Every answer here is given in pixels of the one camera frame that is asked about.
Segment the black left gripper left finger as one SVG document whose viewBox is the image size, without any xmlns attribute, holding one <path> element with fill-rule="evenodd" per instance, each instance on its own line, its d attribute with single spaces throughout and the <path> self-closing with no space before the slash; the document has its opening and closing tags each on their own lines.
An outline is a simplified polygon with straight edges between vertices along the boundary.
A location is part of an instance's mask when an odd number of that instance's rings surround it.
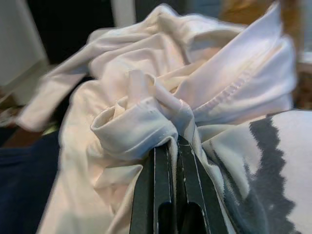
<svg viewBox="0 0 312 234">
<path fill-rule="evenodd" d="M 137 179 L 131 234 L 173 234 L 174 189 L 171 156 L 166 145 L 153 148 Z"/>
</svg>

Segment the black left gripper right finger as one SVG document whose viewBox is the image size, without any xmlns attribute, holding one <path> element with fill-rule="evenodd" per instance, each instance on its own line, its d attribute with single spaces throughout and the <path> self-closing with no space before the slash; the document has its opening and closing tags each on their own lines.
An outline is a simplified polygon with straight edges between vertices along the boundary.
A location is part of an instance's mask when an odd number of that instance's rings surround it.
<svg viewBox="0 0 312 234">
<path fill-rule="evenodd" d="M 177 230 L 180 234 L 227 234 L 211 178 L 191 144 L 179 139 L 177 159 Z"/>
</svg>

